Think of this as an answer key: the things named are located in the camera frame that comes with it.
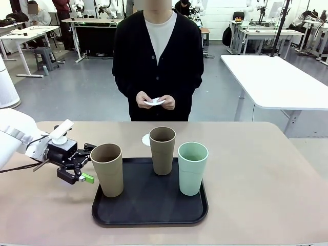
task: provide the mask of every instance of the black tray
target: black tray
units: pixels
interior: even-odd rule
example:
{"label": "black tray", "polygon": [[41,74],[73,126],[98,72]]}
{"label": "black tray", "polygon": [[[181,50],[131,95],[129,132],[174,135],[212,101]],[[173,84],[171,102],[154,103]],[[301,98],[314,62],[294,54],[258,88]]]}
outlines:
{"label": "black tray", "polygon": [[154,173],[152,158],[123,158],[123,176],[124,190],[117,197],[106,197],[99,185],[92,206],[99,225],[194,224],[207,215],[203,183],[195,196],[181,193],[178,158],[166,176]]}

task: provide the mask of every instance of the green tag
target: green tag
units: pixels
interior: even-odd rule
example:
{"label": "green tag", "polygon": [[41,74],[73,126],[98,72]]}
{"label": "green tag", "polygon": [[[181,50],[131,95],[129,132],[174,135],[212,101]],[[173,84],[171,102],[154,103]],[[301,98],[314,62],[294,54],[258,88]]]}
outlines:
{"label": "green tag", "polygon": [[88,182],[88,183],[94,183],[94,177],[92,177],[92,176],[90,176],[90,175],[88,175],[86,173],[82,173],[82,176],[84,178],[86,178],[86,182]]}

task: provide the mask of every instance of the cup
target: cup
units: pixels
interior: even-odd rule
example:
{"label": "cup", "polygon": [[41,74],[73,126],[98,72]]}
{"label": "cup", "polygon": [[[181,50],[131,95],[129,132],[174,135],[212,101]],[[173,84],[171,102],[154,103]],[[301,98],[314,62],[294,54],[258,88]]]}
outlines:
{"label": "cup", "polygon": [[175,131],[169,127],[156,127],[149,133],[153,169],[158,175],[172,171]]}
{"label": "cup", "polygon": [[178,154],[180,190],[194,196],[199,192],[209,151],[200,143],[186,142],[179,147]]}
{"label": "cup", "polygon": [[118,145],[106,143],[91,151],[91,161],[105,196],[116,197],[122,193],[122,150]]}

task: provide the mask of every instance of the black backpack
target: black backpack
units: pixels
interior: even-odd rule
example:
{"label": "black backpack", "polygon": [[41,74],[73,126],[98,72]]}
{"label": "black backpack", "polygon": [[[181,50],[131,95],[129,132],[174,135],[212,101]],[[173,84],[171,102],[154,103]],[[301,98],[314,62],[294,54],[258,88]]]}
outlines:
{"label": "black backpack", "polygon": [[0,19],[0,27],[5,27],[14,24],[12,19]]}
{"label": "black backpack", "polygon": [[223,33],[223,36],[222,36],[222,43],[223,43],[225,46],[230,47],[231,39],[232,39],[232,31],[231,31],[231,28],[228,27],[228,28],[226,28],[226,30],[225,30],[224,33]]}
{"label": "black backpack", "polygon": [[11,13],[6,16],[6,19],[13,18],[16,22],[28,22],[29,18],[22,12]]}

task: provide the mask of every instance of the hand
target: hand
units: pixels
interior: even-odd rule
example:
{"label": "hand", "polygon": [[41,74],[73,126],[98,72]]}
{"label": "hand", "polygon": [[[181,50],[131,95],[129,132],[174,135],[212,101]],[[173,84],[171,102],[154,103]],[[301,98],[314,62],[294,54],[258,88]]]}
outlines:
{"label": "hand", "polygon": [[142,109],[150,109],[152,106],[145,104],[145,101],[147,102],[153,102],[152,99],[150,99],[150,97],[147,96],[147,94],[143,91],[140,91],[137,94],[137,98],[136,98],[137,104],[139,108]]}
{"label": "hand", "polygon": [[175,100],[173,97],[169,95],[162,96],[157,102],[164,101],[161,106],[167,110],[174,110],[175,109]]}

